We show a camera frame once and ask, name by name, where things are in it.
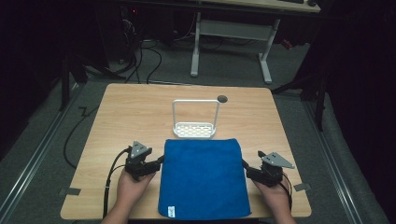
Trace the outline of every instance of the blue towel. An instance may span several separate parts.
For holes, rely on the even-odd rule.
[[[179,220],[250,214],[242,153],[236,139],[166,140],[158,210]]]

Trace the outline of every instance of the table surface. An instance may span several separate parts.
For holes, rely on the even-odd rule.
[[[217,3],[217,4],[229,4],[244,7],[264,7],[271,9],[281,9],[290,10],[298,12],[320,12],[320,7],[318,5],[311,7],[308,5],[307,0],[304,0],[302,4],[291,3],[279,0],[200,0],[207,3]]]
[[[100,219],[103,214],[103,198],[106,178],[112,162],[125,148],[138,141],[152,147],[146,161],[154,161],[163,155],[166,139],[175,139],[173,133],[172,102],[176,99],[217,99],[228,97],[221,104],[217,130],[213,139],[236,138],[242,148],[243,159],[250,166],[259,168],[258,150],[269,154],[277,152],[296,166],[285,169],[292,185],[302,183],[298,164],[292,156],[272,93],[265,88],[207,87],[110,84],[92,125],[86,146],[70,188],[81,189],[79,195],[67,195],[61,216],[64,219]],[[177,105],[177,121],[209,121],[214,118],[211,105]],[[118,164],[125,163],[126,154]],[[115,202],[118,169],[112,176],[108,207]],[[166,218],[157,210],[161,171],[158,172],[130,218]],[[248,217],[270,217],[260,192],[247,179],[247,192],[251,207]],[[292,214],[308,217],[311,207],[305,192],[292,193]]]

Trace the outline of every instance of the desk leg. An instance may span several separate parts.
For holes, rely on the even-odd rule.
[[[265,48],[265,51],[264,51],[264,53],[259,54],[260,65],[262,66],[262,75],[264,77],[264,82],[267,84],[272,83],[270,71],[268,70],[267,56],[268,56],[268,53],[270,52],[272,43],[274,42],[274,38],[275,38],[277,27],[279,26],[279,23],[280,23],[280,19],[275,20],[274,25],[271,29],[268,41],[267,41],[267,46]]]
[[[192,53],[192,62],[191,62],[192,77],[198,76],[200,33],[201,33],[201,12],[197,12],[197,22],[195,24],[195,45],[194,45],[194,52]]]

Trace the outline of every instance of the hand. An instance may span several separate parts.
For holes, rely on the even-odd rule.
[[[122,170],[117,186],[116,205],[131,207],[132,210],[132,207],[140,200],[146,187],[154,176],[155,173],[146,175],[141,177],[139,182],[136,182],[125,169]]]
[[[108,212],[103,219],[102,224],[111,223],[127,223],[128,217],[136,203],[140,200],[146,187],[149,185],[154,174],[146,175],[136,182],[125,169],[122,170],[119,184],[117,186],[117,200],[114,207]]]
[[[271,210],[277,224],[296,223],[294,218],[291,216],[288,192],[280,187],[280,185],[275,185],[269,188],[264,184],[256,181],[253,181],[253,183],[262,193],[264,202]],[[285,177],[283,177],[281,183],[288,189],[289,183]]]

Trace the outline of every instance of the white basket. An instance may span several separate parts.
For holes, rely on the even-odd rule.
[[[216,114],[213,123],[210,122],[177,122],[176,119],[176,103],[215,103]],[[175,100],[172,103],[173,106],[173,119],[174,127],[173,131],[179,138],[199,138],[209,139],[212,138],[216,132],[216,121],[219,113],[219,101],[218,100]]]

